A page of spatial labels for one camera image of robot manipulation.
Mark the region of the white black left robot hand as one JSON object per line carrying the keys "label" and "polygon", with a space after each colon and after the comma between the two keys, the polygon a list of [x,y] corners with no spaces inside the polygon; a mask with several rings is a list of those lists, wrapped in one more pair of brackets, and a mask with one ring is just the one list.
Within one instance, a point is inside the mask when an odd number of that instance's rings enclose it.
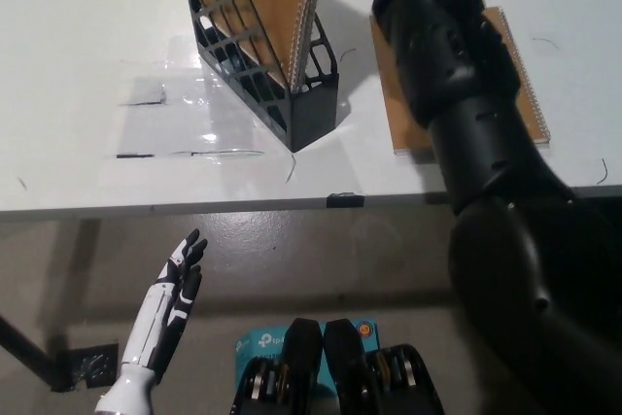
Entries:
{"label": "white black left robot hand", "polygon": [[121,362],[145,367],[159,382],[169,366],[186,328],[200,288],[198,264],[208,241],[194,229],[176,247],[148,288]]}

